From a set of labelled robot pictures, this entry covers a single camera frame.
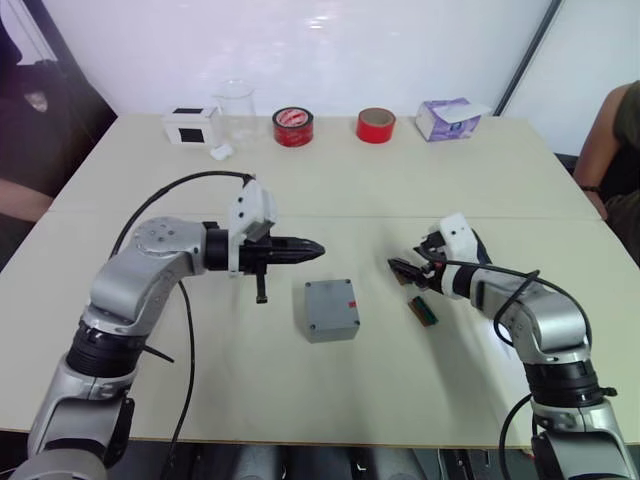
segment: table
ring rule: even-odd
[[[90,282],[126,216],[49,212],[0,275],[2,428],[30,427],[70,345]],[[215,216],[180,217],[226,224]],[[252,277],[231,280],[218,272],[189,279],[197,372],[181,438],[495,446],[506,412],[528,391],[515,352],[464,300],[429,294],[440,324],[424,329],[386,265],[390,256],[411,258],[411,247],[436,220],[284,216],[274,234],[316,240],[327,254],[272,267],[267,305],[254,303]],[[627,442],[639,442],[640,389],[629,359],[640,334],[640,272],[615,236],[592,220],[469,221],[496,264],[540,268],[582,303],[593,325],[601,384],[618,388],[612,402],[623,434]],[[337,278],[353,281],[360,331],[353,341],[310,344],[299,327],[300,290],[309,280]],[[176,363],[142,355],[132,390],[133,437],[171,435],[187,382],[184,317],[174,292],[149,343]],[[528,444],[529,418],[517,417],[509,445]]]
[[[409,118],[383,145],[360,141],[354,119],[317,118],[314,140],[277,144],[270,118],[260,137],[224,162],[169,144],[159,116],[119,118],[62,190],[53,211],[132,212],[160,187],[201,170],[252,172],[284,215],[592,219],[555,156],[524,120],[483,118],[468,140],[427,143]],[[176,189],[156,212],[224,213],[237,185],[205,179]]]

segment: red label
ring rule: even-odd
[[[309,115],[299,108],[287,108],[276,116],[276,122],[283,127],[299,127],[309,120]]]

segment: purple tissue box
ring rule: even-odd
[[[484,105],[472,104],[466,98],[423,102],[416,115],[416,126],[427,142],[469,138],[489,111]]]

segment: white box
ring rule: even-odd
[[[217,147],[224,142],[216,107],[176,107],[162,116],[162,123],[174,145]]]

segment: roll of tape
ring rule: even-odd
[[[365,108],[358,115],[356,135],[364,142],[384,143],[389,141],[396,124],[396,116],[384,108]]]
[[[313,138],[313,114],[304,108],[286,107],[273,114],[273,138],[285,147],[300,147]]]

